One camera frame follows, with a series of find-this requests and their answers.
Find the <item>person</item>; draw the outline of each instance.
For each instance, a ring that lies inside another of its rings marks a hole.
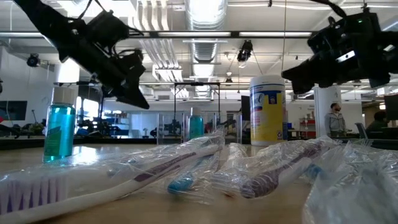
[[[382,128],[388,127],[387,113],[379,111],[374,114],[374,121],[366,128],[366,133],[382,131]]]
[[[340,113],[341,107],[338,103],[330,105],[330,113],[325,115],[325,128],[329,137],[343,137],[346,131],[346,121]]]

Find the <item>disinfecting wipes container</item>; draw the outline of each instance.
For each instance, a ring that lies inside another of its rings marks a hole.
[[[251,144],[269,146],[287,140],[284,79],[277,75],[250,81]]]

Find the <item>wooden tabletop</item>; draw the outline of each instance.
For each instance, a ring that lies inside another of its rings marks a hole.
[[[150,147],[154,146],[88,144],[75,146],[74,153],[90,156],[98,152],[142,150]],[[249,148],[249,153],[255,154],[258,149]],[[0,151],[0,171],[40,164],[42,153],[42,148]],[[215,192],[214,203],[204,205],[155,193],[149,185],[120,200],[62,215],[43,223],[301,223],[302,207],[309,191],[310,186],[298,180],[267,197],[254,200],[231,198]]]

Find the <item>clear plastic bottle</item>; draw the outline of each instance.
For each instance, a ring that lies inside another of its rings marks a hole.
[[[200,137],[205,133],[203,118],[200,116],[200,108],[191,108],[191,117],[189,117],[189,139]]]
[[[72,155],[76,110],[75,90],[54,87],[52,105],[47,113],[43,162]]]

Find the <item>plastic wrapper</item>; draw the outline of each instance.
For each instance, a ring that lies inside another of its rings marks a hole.
[[[336,145],[338,143],[328,137],[275,144],[253,157],[237,158],[234,169],[217,172],[212,181],[217,189],[232,195],[263,197],[293,182],[314,158]]]
[[[0,177],[0,223],[29,223],[110,202],[213,155],[224,133],[145,151],[75,155]]]
[[[220,153],[199,158],[151,186],[158,193],[175,195],[178,198],[198,203],[213,201],[209,179],[217,170]]]
[[[349,143],[317,166],[304,223],[397,223],[398,152]]]

